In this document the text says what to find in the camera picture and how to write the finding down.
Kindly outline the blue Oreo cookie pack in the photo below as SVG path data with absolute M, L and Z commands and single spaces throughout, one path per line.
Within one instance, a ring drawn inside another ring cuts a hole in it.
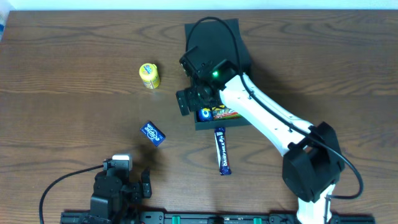
M 208 108 L 203 108 L 198 112 L 198 120 L 200 122 L 207 122 L 213 120 L 212 110 Z

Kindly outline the Haribo gummy bag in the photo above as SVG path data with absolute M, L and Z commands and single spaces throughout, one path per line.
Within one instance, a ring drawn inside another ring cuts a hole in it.
M 213 113 L 214 120 L 221 120 L 221 119 L 237 119 L 240 118 L 241 115 L 230 108 L 225 108 L 224 113 Z

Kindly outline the blue Dairy Milk chocolate bar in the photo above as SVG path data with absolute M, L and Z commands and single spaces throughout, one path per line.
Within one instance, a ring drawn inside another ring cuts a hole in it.
M 229 166 L 225 132 L 226 132 L 225 128 L 215 129 L 215 142 L 216 142 L 218 166 L 219 166 L 220 175 L 231 175 L 232 171 Z

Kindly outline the yellow snack bag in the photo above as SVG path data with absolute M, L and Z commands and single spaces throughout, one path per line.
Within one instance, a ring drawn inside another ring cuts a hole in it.
M 225 105 L 219 105 L 216 107 L 212 107 L 212 112 L 213 113 L 224 113 Z

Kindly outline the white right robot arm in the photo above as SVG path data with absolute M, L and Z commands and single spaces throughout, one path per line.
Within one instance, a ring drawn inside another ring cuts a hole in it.
M 278 105 L 251 80 L 251 64 L 230 59 L 180 59 L 190 88 L 176 93 L 181 113 L 225 105 L 249 121 L 283 157 L 282 178 L 298 198 L 300 223 L 331 221 L 330 201 L 345 168 L 334 129 Z

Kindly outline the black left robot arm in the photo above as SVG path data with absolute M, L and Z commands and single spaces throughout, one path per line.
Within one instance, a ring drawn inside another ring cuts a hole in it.
M 150 169 L 141 173 L 141 178 L 130 181 L 132 162 L 107 159 L 103 171 L 95 177 L 90 210 L 79 219 L 83 224 L 128 224 L 140 223 L 136 208 L 145 198 L 151 198 Z

